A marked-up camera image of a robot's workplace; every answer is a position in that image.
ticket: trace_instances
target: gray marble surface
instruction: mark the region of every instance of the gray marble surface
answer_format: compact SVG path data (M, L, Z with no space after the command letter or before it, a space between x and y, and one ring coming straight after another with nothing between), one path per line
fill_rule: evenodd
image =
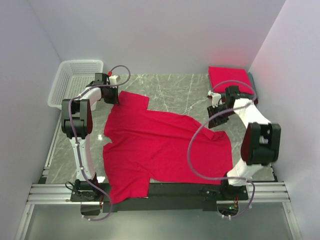
M120 91L141 94L150 98L149 110L167 111L177 114L189 115L204 123L208 119L207 107L211 101L207 98L209 81L207 74L139 74L132 75L131 80L119 87ZM105 177L103 146L111 142L104 136L103 131L108 115L113 105L103 101L97 103L96 110L92 112L93 131L90 136L91 155L97 176ZM213 131L226 131L232 144L233 165L240 159L240 148L246 128L237 115ZM56 135L56 144L50 158L50 169L47 184L64 184L76 179L76 163L69 139L59 128ZM255 181L274 181L272 167L266 166L253 176Z

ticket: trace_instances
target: t-shirt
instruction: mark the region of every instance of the t-shirt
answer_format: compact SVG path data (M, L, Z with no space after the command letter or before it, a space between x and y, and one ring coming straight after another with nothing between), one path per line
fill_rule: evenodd
M108 116L103 148L110 197L119 203L147 197L150 178L161 182L220 184L198 177L189 168L187 149L200 123L187 115L147 110L149 98L122 91ZM203 128L191 148L194 168L208 177L232 169L231 143L224 131Z

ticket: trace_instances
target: metal frame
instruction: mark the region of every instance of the metal frame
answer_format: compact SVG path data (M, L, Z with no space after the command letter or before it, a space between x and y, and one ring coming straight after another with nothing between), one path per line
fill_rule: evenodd
M46 168L50 168L50 165L51 165L51 161L52 161L52 154L53 154L53 151L54 149L56 148L56 145L57 145L57 135L58 135L58 132L59 132L59 129L60 129L60 125L61 125L61 113L59 115L59 119L58 119L58 122L56 124L56 127L55 127L55 130L54 130L54 135L53 135L53 138L52 138L52 141L51 141L51 145L50 145L50 148L49 148L49 152L48 152L48 155L46 157L46 161L45 161L45 164L44 164L44 167Z
M18 230L15 234L14 239L15 240L24 240L27 234L27 230L29 227L29 223L31 220L32 213L34 211L34 204L27 204L25 205L23 215L20 221L20 225L18 227Z
M303 240L291 202L282 203L293 240Z
M248 185L248 195L251 196L253 187ZM71 191L64 184L33 184L27 205L45 204L45 205L98 205L99 202L70 202ZM253 203L288 203L290 198L284 182L256 182ZM233 201L217 201L218 204L233 203Z

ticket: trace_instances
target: white wall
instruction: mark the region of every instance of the white wall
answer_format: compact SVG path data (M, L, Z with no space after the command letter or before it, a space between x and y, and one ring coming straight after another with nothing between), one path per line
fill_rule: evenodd
M249 68L285 0L29 0L62 60L133 73Z
M275 170L306 240L320 238L319 26L319 0L287 0L250 68L260 110L282 128Z
M0 239L13 239L41 176L59 111L47 106L60 60L25 0L0 0Z

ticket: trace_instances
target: gray floor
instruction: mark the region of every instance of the gray floor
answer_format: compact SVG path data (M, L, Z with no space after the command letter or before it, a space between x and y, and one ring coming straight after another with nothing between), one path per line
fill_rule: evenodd
M207 74L139 74L133 75L130 82L121 86L120 91L141 94L150 98L149 110L173 112L189 115L204 123L208 119L207 107L211 101L207 98L209 81ZM110 139L103 134L108 115L113 106L98 102L97 108L92 112L93 131L90 136L91 155L98 177L106 177L103 162L103 146ZM232 144L233 165L240 159L240 148L246 128L237 115L213 131L226 131ZM71 144L61 128L56 136L55 148L50 157L50 170L47 184L64 184L76 179L76 164ZM273 169L266 166L253 176L255 181L274 181Z
M292 240L282 203L254 203L238 218L201 210L123 211L81 219L78 205L36 205L26 240Z

